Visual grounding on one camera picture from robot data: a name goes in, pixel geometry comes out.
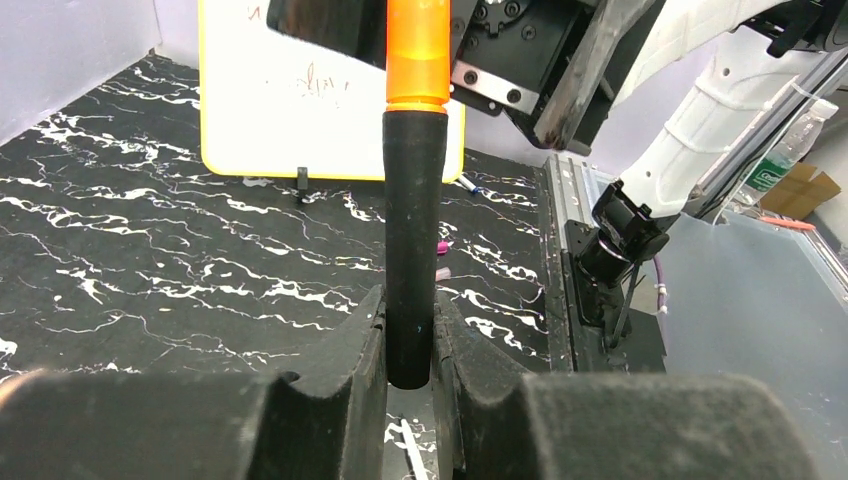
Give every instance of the bottle cap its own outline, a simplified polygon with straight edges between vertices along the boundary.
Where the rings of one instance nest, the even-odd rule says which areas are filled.
[[[810,113],[824,120],[834,116],[839,111],[839,107],[824,99],[816,100],[816,103],[810,107]]]

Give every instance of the bolt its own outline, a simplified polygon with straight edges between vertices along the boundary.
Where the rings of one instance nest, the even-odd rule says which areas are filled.
[[[506,99],[509,103],[517,103],[519,100],[521,100],[521,92],[512,89],[509,91],[509,93],[506,94]]]
[[[521,11],[521,7],[518,6],[515,2],[509,2],[506,4],[504,8],[504,13],[506,13],[507,17],[515,17],[518,15],[518,12]]]
[[[536,29],[532,25],[527,25],[521,29],[521,38],[524,40],[533,40],[536,38]]]
[[[462,76],[462,79],[465,80],[466,85],[474,85],[477,83],[477,72],[469,70],[465,72],[465,75]]]
[[[461,18],[451,20],[451,33],[458,34],[465,31],[465,22]]]

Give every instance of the plastic bottle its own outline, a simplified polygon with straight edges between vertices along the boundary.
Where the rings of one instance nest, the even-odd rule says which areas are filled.
[[[754,167],[745,183],[733,197],[734,210],[744,212],[754,207],[792,167],[813,148],[824,122],[839,107],[827,100],[818,100],[810,111],[801,115],[786,131],[786,135]]]

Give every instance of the orange tube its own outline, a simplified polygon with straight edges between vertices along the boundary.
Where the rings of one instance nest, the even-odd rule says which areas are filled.
[[[386,110],[447,113],[450,0],[386,3]]]

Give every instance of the marble surface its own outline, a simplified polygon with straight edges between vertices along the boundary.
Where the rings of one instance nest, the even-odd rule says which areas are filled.
[[[383,281],[381,184],[298,206],[293,180],[214,175],[198,108],[197,72],[152,56],[0,147],[0,376],[272,370]],[[483,192],[443,190],[439,288],[542,370],[534,171],[469,152],[466,172]],[[401,414],[433,470],[431,408],[390,393],[385,478],[408,471]]]

